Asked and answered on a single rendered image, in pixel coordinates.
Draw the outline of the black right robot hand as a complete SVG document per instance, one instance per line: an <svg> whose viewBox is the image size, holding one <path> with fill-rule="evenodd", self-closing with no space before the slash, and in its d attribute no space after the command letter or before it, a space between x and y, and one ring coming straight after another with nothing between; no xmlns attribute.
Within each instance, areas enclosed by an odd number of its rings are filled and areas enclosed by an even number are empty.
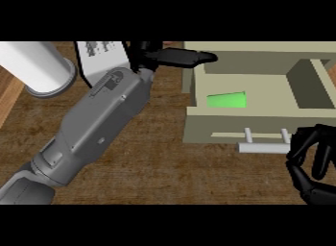
<svg viewBox="0 0 336 246"><path fill-rule="evenodd" d="M336 186L314 182L301 164L309 148L316 145L316 153L311 166L311 177L323 178L328 163L336 168L336 127L316 124L313 127L301 127L291 135L289 151L285 155L285 167L292 186L300 192L300 197L307 205L336 205Z"/></svg>

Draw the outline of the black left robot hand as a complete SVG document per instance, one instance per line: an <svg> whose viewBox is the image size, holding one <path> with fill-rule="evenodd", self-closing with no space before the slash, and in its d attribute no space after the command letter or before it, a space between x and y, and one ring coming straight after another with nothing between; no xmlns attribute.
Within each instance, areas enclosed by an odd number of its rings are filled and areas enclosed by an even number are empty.
<svg viewBox="0 0 336 246"><path fill-rule="evenodd" d="M160 65L194 68L202 63L217 61L214 54L179 48L164 48L160 41L132 41L127 47L127 56L133 72L141 68L155 71Z"/></svg>

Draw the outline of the beige open drawer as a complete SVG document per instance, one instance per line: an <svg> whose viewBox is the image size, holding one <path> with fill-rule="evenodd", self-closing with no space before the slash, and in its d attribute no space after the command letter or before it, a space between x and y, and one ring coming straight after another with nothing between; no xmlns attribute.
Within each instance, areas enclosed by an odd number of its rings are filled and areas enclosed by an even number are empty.
<svg viewBox="0 0 336 246"><path fill-rule="evenodd" d="M217 61L183 72L197 104L208 94L245 93L251 109L336 110L336 87L326 70L336 64L336 41L186 41Z"/></svg>

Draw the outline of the beige drawer front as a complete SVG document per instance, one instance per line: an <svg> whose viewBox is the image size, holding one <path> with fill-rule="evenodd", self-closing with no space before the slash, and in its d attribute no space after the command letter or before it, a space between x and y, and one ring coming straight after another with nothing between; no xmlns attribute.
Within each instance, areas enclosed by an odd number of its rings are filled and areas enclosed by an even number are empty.
<svg viewBox="0 0 336 246"><path fill-rule="evenodd" d="M281 129L292 134L298 127L313 127L314 124L336 126L336 109L188 107L182 142L244 142L244 129L250 129L254 142L282 143Z"/></svg>

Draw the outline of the white printed box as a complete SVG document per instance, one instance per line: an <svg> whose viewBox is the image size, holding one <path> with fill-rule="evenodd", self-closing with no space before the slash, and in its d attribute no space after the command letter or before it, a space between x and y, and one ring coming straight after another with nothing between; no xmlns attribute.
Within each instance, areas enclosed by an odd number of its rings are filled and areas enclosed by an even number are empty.
<svg viewBox="0 0 336 246"><path fill-rule="evenodd" d="M74 49L80 75L93 86L114 67L130 67L126 45L121 41L76 41Z"/></svg>

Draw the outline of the green patch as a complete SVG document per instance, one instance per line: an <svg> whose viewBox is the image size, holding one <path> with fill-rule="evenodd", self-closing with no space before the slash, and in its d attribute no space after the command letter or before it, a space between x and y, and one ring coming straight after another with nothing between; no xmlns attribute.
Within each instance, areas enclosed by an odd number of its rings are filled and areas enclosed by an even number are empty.
<svg viewBox="0 0 336 246"><path fill-rule="evenodd" d="M205 105L210 108L244 108L245 93L232 92L232 93L207 95Z"/></svg>

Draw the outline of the white cylinder with grey rim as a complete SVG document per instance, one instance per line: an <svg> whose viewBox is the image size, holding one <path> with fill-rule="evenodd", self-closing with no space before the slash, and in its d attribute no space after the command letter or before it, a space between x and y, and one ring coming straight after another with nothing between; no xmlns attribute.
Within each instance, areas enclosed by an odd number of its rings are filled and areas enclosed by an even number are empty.
<svg viewBox="0 0 336 246"><path fill-rule="evenodd" d="M36 98L58 96L74 83L76 66L48 41L0 41L0 65Z"/></svg>

